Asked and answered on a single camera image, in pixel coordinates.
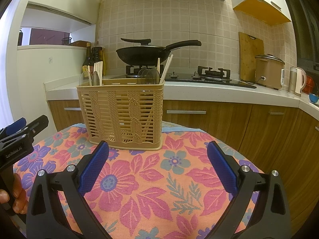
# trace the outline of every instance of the silver handle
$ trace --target silver handle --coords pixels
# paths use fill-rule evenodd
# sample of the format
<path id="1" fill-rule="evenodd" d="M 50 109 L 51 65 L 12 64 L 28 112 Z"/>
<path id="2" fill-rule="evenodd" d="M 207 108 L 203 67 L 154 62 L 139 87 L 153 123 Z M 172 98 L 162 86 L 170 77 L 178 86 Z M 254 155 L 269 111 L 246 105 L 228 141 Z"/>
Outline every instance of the silver handle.
<path id="1" fill-rule="evenodd" d="M 279 11 L 281 11 L 281 7 L 280 7 L 279 5 L 277 5 L 275 2 L 270 1 L 270 3 L 271 3 L 273 6 L 277 7 L 277 9 L 279 9 Z"/>
<path id="2" fill-rule="evenodd" d="M 269 112 L 270 115 L 284 115 L 283 112 Z"/>
<path id="3" fill-rule="evenodd" d="M 205 111 L 166 111 L 168 114 L 206 114 Z"/>
<path id="4" fill-rule="evenodd" d="M 81 108 L 76 108 L 76 107 L 69 107 L 69 108 L 64 108 L 65 111 L 80 111 Z"/>

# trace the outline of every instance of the floral tablecloth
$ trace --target floral tablecloth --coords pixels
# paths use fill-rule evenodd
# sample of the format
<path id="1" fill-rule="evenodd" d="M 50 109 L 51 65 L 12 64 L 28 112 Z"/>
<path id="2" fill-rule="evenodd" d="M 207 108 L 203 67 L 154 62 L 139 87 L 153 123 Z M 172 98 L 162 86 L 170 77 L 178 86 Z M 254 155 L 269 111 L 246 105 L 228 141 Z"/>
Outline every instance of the floral tablecloth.
<path id="1" fill-rule="evenodd" d="M 207 157 L 210 141 L 217 141 L 240 165 L 258 171 L 241 154 L 209 134 L 172 126 L 163 128 L 159 151 L 110 148 L 92 191 L 85 194 L 93 213 L 114 239 L 204 239 L 232 198 Z M 72 126 L 39 142 L 33 153 L 14 165 L 14 171 L 29 197 L 39 170 L 63 171 L 95 147 L 88 141 L 83 125 Z M 59 192 L 59 196 L 71 228 L 80 232 L 64 194 Z M 256 198 L 254 193 L 237 231 L 246 227 Z"/>

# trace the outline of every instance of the finger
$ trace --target finger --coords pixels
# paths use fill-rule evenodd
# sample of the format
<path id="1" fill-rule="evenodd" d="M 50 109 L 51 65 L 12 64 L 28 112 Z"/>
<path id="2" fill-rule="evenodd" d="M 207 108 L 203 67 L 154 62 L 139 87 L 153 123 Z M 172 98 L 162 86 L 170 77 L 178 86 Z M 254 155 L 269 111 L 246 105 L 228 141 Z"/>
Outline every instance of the finger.
<path id="1" fill-rule="evenodd" d="M 18 198 L 22 191 L 21 178 L 17 173 L 15 173 L 13 176 L 14 176 L 14 182 L 13 182 L 12 194 L 15 198 Z"/>
<path id="2" fill-rule="evenodd" d="M 15 213 L 20 213 L 21 210 L 23 210 L 24 205 L 26 204 L 27 201 L 27 193 L 25 190 L 22 190 L 19 197 L 14 201 L 13 203 L 13 210 Z"/>
<path id="3" fill-rule="evenodd" d="M 28 212 L 28 205 L 29 205 L 29 203 L 26 200 L 26 203 L 25 203 L 23 209 L 20 211 L 20 214 L 25 215 Z"/>
<path id="4" fill-rule="evenodd" d="M 0 190 L 0 204 L 6 203 L 9 201 L 9 195 L 6 191 Z"/>

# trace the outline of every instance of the wok handle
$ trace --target wok handle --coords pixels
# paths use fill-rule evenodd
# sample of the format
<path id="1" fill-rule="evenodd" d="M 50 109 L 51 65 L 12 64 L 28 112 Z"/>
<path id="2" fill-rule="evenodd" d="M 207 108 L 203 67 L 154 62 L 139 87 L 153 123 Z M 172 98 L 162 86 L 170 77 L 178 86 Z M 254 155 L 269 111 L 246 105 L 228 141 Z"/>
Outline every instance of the wok handle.
<path id="1" fill-rule="evenodd" d="M 174 44 L 170 44 L 168 46 L 166 46 L 166 50 L 173 50 L 176 48 L 180 48 L 180 47 L 187 47 L 187 46 L 201 46 L 202 43 L 198 40 L 186 40 L 186 41 L 181 41 L 181 42 L 177 42 Z"/>
<path id="2" fill-rule="evenodd" d="M 151 43 L 150 39 L 127 39 L 127 38 L 121 38 L 121 40 L 125 42 L 130 42 L 130 43 L 141 43 L 141 45 L 148 45 Z"/>

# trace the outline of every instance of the metal screw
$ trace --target metal screw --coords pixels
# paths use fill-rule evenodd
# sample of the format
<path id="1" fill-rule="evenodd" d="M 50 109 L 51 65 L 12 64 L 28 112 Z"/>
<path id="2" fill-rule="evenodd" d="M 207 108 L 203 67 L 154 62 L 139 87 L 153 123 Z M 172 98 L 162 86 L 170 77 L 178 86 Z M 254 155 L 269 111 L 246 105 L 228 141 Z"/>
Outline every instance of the metal screw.
<path id="1" fill-rule="evenodd" d="M 69 165 L 69 166 L 66 168 L 66 170 L 67 170 L 68 172 L 73 172 L 73 171 L 75 170 L 75 165 L 73 165 L 73 164 Z"/>
<path id="2" fill-rule="evenodd" d="M 243 166 L 241 167 L 241 169 L 242 169 L 244 172 L 249 172 L 249 171 L 250 171 L 250 168 L 249 168 L 249 166 L 247 166 L 247 165 L 243 165 Z"/>
<path id="3" fill-rule="evenodd" d="M 272 175 L 277 177 L 279 175 L 279 172 L 277 172 L 276 170 L 272 170 Z"/>
<path id="4" fill-rule="evenodd" d="M 43 175 L 44 175 L 44 173 L 45 173 L 45 171 L 44 171 L 44 170 L 40 170 L 40 171 L 38 171 L 38 175 L 39 175 L 39 176 L 43 176 Z"/>

